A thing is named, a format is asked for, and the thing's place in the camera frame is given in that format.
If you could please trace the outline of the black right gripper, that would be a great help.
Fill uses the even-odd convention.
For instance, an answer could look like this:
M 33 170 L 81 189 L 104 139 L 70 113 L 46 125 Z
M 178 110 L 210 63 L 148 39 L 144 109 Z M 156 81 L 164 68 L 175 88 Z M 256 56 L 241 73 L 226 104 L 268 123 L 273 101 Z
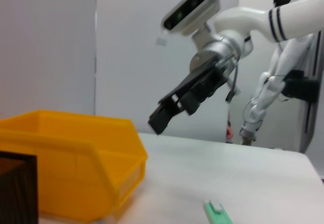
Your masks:
M 178 103 L 188 115 L 194 114 L 201 103 L 227 82 L 223 72 L 213 65 L 191 72 L 158 102 L 158 108 L 149 116 L 148 124 L 154 133 L 162 134 L 170 120 L 182 112 Z

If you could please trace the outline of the green pen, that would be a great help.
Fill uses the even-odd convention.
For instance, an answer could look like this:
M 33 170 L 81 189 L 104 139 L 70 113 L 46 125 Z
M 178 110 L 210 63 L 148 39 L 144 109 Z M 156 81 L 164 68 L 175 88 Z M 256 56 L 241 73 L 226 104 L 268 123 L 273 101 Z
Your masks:
M 203 209 L 209 224 L 233 224 L 221 203 L 207 201 L 203 203 Z

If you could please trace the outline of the black mesh pen holder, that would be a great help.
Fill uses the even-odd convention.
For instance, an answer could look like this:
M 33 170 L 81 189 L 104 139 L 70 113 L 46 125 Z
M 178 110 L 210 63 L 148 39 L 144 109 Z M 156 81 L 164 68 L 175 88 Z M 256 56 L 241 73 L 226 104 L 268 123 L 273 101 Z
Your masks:
M 0 151 L 0 224 L 38 224 L 36 156 Z

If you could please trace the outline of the small red object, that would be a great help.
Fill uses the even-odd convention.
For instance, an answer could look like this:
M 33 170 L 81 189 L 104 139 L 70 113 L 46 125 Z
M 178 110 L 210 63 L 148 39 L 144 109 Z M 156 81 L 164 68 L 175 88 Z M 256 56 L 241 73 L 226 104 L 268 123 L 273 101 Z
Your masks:
M 231 141 L 233 138 L 233 131 L 231 128 L 230 119 L 227 120 L 227 128 L 226 128 L 226 141 Z

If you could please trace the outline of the yellow plastic bin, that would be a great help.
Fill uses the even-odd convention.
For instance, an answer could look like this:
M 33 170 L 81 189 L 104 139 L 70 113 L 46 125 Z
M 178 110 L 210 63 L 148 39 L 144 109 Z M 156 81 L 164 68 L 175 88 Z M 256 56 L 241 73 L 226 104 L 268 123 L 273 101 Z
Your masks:
M 0 119 L 0 151 L 36 156 L 40 213 L 80 222 L 123 208 L 148 158 L 128 119 L 50 110 Z

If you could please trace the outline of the black mount box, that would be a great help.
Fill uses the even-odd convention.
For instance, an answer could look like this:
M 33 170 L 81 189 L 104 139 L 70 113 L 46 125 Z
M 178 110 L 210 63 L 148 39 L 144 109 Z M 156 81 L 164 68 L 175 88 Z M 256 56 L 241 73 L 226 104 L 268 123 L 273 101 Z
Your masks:
M 283 79 L 282 95 L 308 103 L 316 103 L 319 97 L 319 80 L 309 79 L 302 70 L 291 70 Z

